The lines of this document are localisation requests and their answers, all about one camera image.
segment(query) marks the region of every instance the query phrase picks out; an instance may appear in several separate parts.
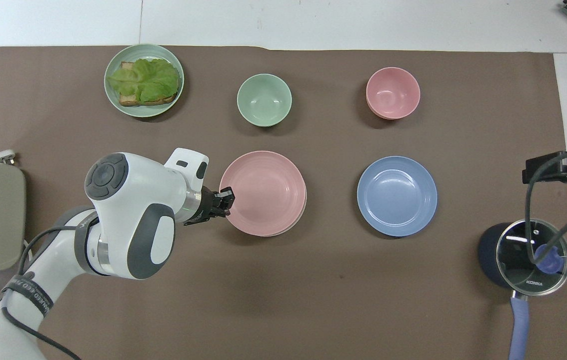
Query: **tableware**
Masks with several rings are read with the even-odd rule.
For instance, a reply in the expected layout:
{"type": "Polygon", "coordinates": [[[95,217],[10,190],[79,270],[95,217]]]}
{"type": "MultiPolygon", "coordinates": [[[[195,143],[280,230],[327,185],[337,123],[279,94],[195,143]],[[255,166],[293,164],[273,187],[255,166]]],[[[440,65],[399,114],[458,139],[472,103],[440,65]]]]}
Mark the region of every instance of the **tableware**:
{"type": "Polygon", "coordinates": [[[511,289],[510,306],[514,316],[509,360],[523,360],[528,342],[530,311],[528,296],[544,296],[557,291],[567,280],[567,242],[560,237],[557,246],[538,264],[528,255],[532,246],[538,257],[558,230],[541,219],[530,219],[532,236],[526,239],[523,219],[498,223],[479,240],[478,259],[484,274],[500,287],[511,289]]]}
{"type": "Polygon", "coordinates": [[[306,208],[304,178],[280,153],[245,153],[228,166],[219,186],[232,187],[235,194],[228,221],[250,235],[280,235],[299,221],[306,208]]]}
{"type": "Polygon", "coordinates": [[[401,119],[415,111],[421,90],[415,77],[398,67],[385,67],[373,73],[365,88],[368,107],[378,117],[401,119]]]}
{"type": "Polygon", "coordinates": [[[184,89],[184,69],[177,57],[167,50],[167,48],[154,45],[151,43],[141,43],[139,45],[128,46],[123,50],[119,51],[115,55],[108,66],[105,69],[105,74],[103,75],[103,88],[105,89],[105,95],[110,100],[110,103],[124,114],[132,117],[153,117],[162,114],[163,112],[170,109],[179,99],[181,93],[184,89]],[[112,86],[108,83],[108,76],[111,76],[116,70],[121,68],[122,62],[135,62],[139,59],[164,59],[169,62],[176,70],[178,74],[178,89],[176,91],[176,96],[172,102],[162,105],[138,105],[138,106],[124,106],[119,103],[119,92],[115,91],[112,86]]]}
{"type": "Polygon", "coordinates": [[[277,125],[290,112],[293,94],[288,84],[271,73],[258,73],[241,84],[237,107],[252,125],[267,128],[277,125]]]}
{"type": "Polygon", "coordinates": [[[404,156],[383,157],[361,174],[357,204],[373,228],[406,237],[430,223],[437,209],[437,187],[419,162],[404,156]]]}

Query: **pink plate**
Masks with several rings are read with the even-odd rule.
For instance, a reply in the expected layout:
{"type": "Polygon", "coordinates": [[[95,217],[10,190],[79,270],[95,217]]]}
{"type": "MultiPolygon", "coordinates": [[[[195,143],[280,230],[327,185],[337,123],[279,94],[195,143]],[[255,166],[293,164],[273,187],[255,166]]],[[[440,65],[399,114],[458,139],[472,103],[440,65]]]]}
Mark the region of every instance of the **pink plate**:
{"type": "Polygon", "coordinates": [[[365,88],[368,107],[378,117],[401,119],[415,111],[421,91],[411,73],[398,67],[385,67],[373,73],[365,88]]]}
{"type": "Polygon", "coordinates": [[[306,207],[306,183],[299,169],[272,151],[253,151],[238,157],[226,169],[219,187],[232,187],[235,194],[228,221],[258,237],[273,237],[289,230],[306,207]]]}

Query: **brown tablecloth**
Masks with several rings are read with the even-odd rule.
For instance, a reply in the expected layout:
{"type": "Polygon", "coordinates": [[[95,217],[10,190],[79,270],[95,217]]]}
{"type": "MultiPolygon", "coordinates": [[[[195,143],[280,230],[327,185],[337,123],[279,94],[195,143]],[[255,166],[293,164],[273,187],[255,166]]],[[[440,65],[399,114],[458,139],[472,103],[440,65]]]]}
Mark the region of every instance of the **brown tablecloth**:
{"type": "MultiPolygon", "coordinates": [[[[551,54],[169,47],[185,91],[140,121],[104,93],[121,48],[0,48],[0,150],[16,150],[26,174],[27,237],[89,205],[85,174],[115,151],[158,162],[174,148],[199,151],[210,157],[211,189],[240,155],[275,151],[301,171],[308,204],[271,238],[224,219],[179,227],[156,276],[76,278],[43,333],[86,360],[508,357],[510,292],[484,276],[477,245],[489,226],[523,217],[524,161],[565,147],[551,54]],[[368,77],[386,66],[421,86],[418,109],[402,120],[366,105],[368,77]],[[257,73],[281,77],[293,94],[288,117],[268,129],[236,107],[240,84],[257,73]],[[373,230],[356,202],[361,173],[389,155],[423,164],[439,193],[432,222],[402,239],[373,230]]],[[[567,185],[538,185],[533,216],[563,225],[567,185]]],[[[530,316],[527,358],[567,359],[567,283],[531,298],[530,316]]]]}

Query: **green lettuce leaf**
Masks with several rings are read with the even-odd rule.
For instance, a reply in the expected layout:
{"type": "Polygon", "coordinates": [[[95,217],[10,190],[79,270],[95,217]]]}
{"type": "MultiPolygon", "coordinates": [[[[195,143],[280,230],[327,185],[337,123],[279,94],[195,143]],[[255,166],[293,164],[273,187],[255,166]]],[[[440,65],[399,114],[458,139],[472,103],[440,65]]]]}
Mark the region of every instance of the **green lettuce leaf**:
{"type": "Polygon", "coordinates": [[[138,59],[132,64],[132,70],[119,68],[107,80],[119,94],[134,94],[142,103],[169,98],[179,86],[177,71],[164,59],[138,59]]]}

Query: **white table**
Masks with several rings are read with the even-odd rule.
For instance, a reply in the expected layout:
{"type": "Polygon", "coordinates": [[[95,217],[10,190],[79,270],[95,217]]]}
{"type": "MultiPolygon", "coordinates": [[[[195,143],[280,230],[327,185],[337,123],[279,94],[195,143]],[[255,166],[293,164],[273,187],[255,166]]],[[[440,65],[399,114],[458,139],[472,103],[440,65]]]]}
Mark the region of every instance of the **white table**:
{"type": "Polygon", "coordinates": [[[567,149],[567,16],[560,6],[548,0],[0,0],[0,46],[554,53],[567,149]]]}

